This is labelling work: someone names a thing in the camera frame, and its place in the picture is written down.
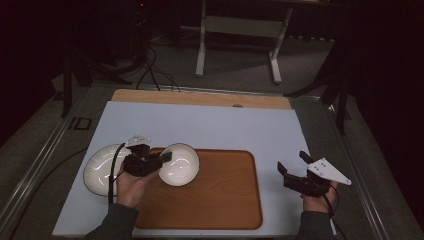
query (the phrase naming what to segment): bowl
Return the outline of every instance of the bowl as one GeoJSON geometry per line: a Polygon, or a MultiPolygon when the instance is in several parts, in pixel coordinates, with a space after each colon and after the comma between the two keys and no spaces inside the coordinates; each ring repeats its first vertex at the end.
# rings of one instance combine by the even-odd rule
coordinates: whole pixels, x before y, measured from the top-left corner
{"type": "Polygon", "coordinates": [[[176,143],[163,150],[161,155],[167,152],[172,152],[172,158],[159,172],[162,181],[171,186],[183,186],[193,181],[200,168],[196,151],[187,144],[176,143]]]}
{"type": "MultiPolygon", "coordinates": [[[[102,148],[88,160],[84,169],[84,183],[91,192],[100,196],[108,195],[112,160],[119,146],[119,144],[115,144],[102,148]]],[[[129,154],[131,154],[131,150],[125,147],[119,151],[114,169],[115,178],[119,172],[121,163],[129,154]]],[[[113,194],[116,195],[116,182],[113,185],[113,194]]]]}

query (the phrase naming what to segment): forearm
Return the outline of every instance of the forearm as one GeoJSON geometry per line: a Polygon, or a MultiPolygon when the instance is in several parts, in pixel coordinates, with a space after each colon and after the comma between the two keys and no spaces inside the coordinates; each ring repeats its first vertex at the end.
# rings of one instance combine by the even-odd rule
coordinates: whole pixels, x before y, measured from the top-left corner
{"type": "Polygon", "coordinates": [[[330,216],[323,212],[303,212],[296,240],[335,239],[330,224],[330,216]]]}
{"type": "Polygon", "coordinates": [[[120,204],[112,204],[102,224],[88,233],[87,240],[131,240],[138,211],[120,204]]]}

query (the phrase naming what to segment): hand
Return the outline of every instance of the hand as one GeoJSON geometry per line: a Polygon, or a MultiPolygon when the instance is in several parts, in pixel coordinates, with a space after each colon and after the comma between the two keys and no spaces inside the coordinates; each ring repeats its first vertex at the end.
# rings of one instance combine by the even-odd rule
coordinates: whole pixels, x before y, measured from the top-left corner
{"type": "MultiPolygon", "coordinates": [[[[331,186],[334,188],[337,188],[337,182],[330,182],[331,186]]],[[[325,194],[328,198],[328,201],[331,203],[331,205],[334,205],[334,202],[336,201],[336,191],[330,187],[328,190],[328,193],[325,194]]],[[[324,212],[329,213],[330,209],[328,207],[327,202],[325,201],[324,197],[308,197],[306,195],[301,195],[301,198],[303,198],[303,211],[312,211],[312,212],[324,212]]]]}
{"type": "Polygon", "coordinates": [[[116,179],[117,203],[130,208],[137,208],[143,198],[147,183],[158,175],[159,171],[160,169],[145,177],[134,177],[127,172],[123,172],[116,179]]]}

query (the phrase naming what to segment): wooden board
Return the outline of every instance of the wooden board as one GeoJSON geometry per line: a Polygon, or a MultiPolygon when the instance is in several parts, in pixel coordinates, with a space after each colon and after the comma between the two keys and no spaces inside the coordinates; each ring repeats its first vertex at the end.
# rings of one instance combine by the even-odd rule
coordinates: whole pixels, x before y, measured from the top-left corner
{"type": "Polygon", "coordinates": [[[200,158],[200,170],[189,184],[173,187],[159,177],[149,183],[139,206],[136,227],[194,230],[259,228],[262,225],[262,209],[253,155],[235,150],[197,149],[196,152],[200,158]]]}
{"type": "Polygon", "coordinates": [[[116,90],[113,94],[112,101],[226,107],[240,105],[248,108],[291,109],[290,101],[285,97],[248,94],[167,92],[119,89],[116,90]]]}

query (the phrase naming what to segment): wooden tray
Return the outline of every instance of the wooden tray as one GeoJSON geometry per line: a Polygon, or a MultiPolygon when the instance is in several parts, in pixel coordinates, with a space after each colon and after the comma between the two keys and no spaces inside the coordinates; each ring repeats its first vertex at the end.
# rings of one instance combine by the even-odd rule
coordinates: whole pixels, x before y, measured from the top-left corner
{"type": "Polygon", "coordinates": [[[189,184],[173,187],[159,177],[149,183],[135,226],[193,230],[259,228],[262,209],[253,155],[235,150],[196,152],[200,170],[189,184]]]}

